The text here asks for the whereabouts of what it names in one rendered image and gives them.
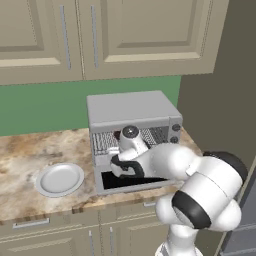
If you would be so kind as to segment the olive tall cabinet panel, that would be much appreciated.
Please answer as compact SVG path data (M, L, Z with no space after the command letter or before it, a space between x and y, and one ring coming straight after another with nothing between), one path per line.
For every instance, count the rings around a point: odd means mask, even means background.
M256 0L230 0L212 74L181 79L178 109L203 151L256 157Z

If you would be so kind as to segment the beige wall cupboard door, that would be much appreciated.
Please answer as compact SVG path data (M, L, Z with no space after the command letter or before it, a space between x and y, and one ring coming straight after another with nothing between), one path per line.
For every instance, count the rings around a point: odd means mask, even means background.
M67 69L60 5L71 59ZM0 85L82 78L75 0L0 0Z
M91 5L96 11L94 66ZM87 80L214 71L229 0L77 0Z

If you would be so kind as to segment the grey toaster oven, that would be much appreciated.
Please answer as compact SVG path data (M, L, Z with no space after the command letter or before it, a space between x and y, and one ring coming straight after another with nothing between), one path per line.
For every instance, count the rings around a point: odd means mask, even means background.
M127 92L117 94L90 95L86 98L88 125L90 132L93 164L109 164L108 152L105 155L94 154L92 135L94 133L120 131L127 125L134 125L139 130L145 128L167 127L168 141L178 137L179 131L172 126L179 124L182 128L183 118L176 107L162 91Z

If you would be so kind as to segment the white round plate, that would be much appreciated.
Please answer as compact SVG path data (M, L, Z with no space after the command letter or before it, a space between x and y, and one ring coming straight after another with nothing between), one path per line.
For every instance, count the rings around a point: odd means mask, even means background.
M37 177L35 187L46 197L59 198L75 192L84 181L84 171L74 163L46 167Z

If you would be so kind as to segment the toaster oven door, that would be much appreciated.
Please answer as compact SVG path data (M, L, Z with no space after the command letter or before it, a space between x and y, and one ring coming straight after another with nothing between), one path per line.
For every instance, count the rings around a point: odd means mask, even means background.
M183 184L182 181L163 178L118 178L107 166L95 167L94 177L98 195L130 193L165 186L179 187Z

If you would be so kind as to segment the beige base cupboard door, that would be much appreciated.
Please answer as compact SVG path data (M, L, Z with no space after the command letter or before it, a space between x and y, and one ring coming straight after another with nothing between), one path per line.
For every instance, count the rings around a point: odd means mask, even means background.
M10 238L0 242L0 256L91 256L89 230L95 256L101 256L98 235L88 228Z
M168 226L161 224L154 215L102 224L104 256L111 256L110 226L113 227L115 256L155 256L168 233Z

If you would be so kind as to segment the beige drawer front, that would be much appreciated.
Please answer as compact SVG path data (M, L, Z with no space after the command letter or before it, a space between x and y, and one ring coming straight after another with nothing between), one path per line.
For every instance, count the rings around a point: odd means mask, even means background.
M124 219L140 218L155 214L155 206L144 207L144 202L107 207L99 212L102 223L120 221Z
M28 222L50 218L50 223L41 226L34 226L21 229L13 229L14 223ZM50 215L41 215L34 217L18 218L16 220L0 221L0 239L25 235L28 233L38 233L41 231L56 230L58 228L69 228L75 225L94 226L98 224L98 212L96 210L68 211L62 213L53 213Z

